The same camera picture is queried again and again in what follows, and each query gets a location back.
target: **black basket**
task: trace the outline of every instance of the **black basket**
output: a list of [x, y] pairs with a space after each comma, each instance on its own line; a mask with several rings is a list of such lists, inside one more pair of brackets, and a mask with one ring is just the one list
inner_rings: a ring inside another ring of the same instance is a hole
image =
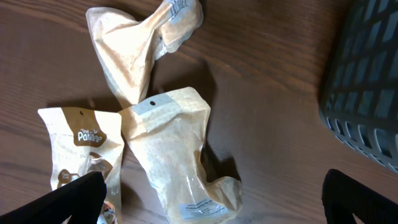
[[320, 99], [341, 142], [398, 173], [398, 0], [351, 8]]

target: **grid pattern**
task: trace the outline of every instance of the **grid pattern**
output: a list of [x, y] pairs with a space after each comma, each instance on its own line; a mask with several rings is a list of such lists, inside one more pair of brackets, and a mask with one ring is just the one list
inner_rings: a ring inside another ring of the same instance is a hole
[[398, 173], [398, 0], [352, 8], [320, 111], [336, 138]]

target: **wooden table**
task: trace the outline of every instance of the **wooden table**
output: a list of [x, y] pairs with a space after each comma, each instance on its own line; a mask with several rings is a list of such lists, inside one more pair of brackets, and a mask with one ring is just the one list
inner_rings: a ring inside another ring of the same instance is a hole
[[[0, 214], [51, 191], [51, 146], [37, 109], [119, 111], [86, 27], [89, 7], [142, 20], [161, 0], [0, 1]], [[339, 169], [398, 202], [398, 175], [342, 145], [318, 116], [318, 86], [352, 1], [202, 1], [203, 25], [156, 62], [149, 95], [186, 86], [211, 106], [207, 148], [243, 183], [229, 223], [325, 223], [321, 193]], [[122, 170], [125, 223], [167, 223], [131, 150]]]

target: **black object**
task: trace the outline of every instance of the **black object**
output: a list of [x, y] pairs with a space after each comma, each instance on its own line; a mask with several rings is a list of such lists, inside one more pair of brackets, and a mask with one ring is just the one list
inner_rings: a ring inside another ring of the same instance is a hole
[[91, 172], [0, 217], [0, 223], [95, 224], [106, 196], [101, 172]]
[[338, 170], [325, 177], [322, 202], [328, 224], [398, 223], [398, 205]]
[[337, 139], [398, 173], [398, 0], [356, 1], [327, 71], [320, 116]]

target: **translucent wrapper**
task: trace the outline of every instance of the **translucent wrapper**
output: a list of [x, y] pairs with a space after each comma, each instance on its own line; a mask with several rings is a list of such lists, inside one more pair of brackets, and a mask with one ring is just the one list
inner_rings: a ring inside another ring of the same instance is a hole
[[124, 137], [171, 223], [225, 223], [237, 215], [240, 181], [206, 181], [200, 154], [210, 107], [193, 88], [153, 96], [119, 113]]
[[97, 224], [122, 223], [120, 171], [124, 141], [120, 114], [83, 108], [47, 108], [38, 113], [50, 134], [52, 190], [91, 171], [100, 171], [107, 194]]
[[142, 22], [109, 7], [91, 8], [86, 18], [108, 85], [127, 108], [146, 97], [154, 61], [176, 51], [203, 15], [198, 0], [164, 0]]

